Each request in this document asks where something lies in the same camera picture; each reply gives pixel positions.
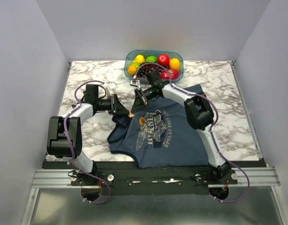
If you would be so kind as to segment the blue printed tank top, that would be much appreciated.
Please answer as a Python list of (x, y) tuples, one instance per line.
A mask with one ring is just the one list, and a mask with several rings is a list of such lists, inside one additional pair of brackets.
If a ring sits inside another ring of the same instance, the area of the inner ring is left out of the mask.
[(113, 116), (116, 126), (107, 139), (111, 153), (132, 157), (139, 168), (209, 165), (204, 144), (179, 103), (159, 97), (134, 115)]

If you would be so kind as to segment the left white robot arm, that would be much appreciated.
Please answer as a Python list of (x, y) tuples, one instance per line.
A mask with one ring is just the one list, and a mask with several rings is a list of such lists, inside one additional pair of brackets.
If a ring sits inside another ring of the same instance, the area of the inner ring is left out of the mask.
[(47, 146), (49, 155), (67, 161), (69, 165), (82, 172), (82, 180), (87, 185), (97, 182), (96, 163), (83, 152), (82, 124), (98, 112), (128, 115), (129, 111), (121, 104), (116, 94), (107, 98), (99, 97), (100, 84), (86, 84), (83, 97), (77, 105), (64, 116), (53, 116), (49, 120)]

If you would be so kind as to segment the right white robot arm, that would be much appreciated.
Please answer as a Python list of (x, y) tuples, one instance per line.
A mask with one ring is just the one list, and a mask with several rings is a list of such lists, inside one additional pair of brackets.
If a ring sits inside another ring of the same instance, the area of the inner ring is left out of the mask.
[(156, 71), (147, 74), (147, 80), (150, 88), (142, 90), (140, 81), (133, 78), (130, 86), (135, 87), (135, 101), (131, 113), (135, 113), (148, 105), (148, 101), (157, 98), (168, 98), (184, 106), (186, 118), (189, 125), (195, 129), (207, 152), (210, 165), (210, 179), (219, 184), (224, 181), (231, 173), (231, 165), (221, 153), (221, 147), (218, 144), (216, 134), (212, 131), (214, 116), (218, 116), (218, 111), (214, 104), (205, 96), (204, 93), (195, 93), (186, 91), (171, 82), (163, 81)]

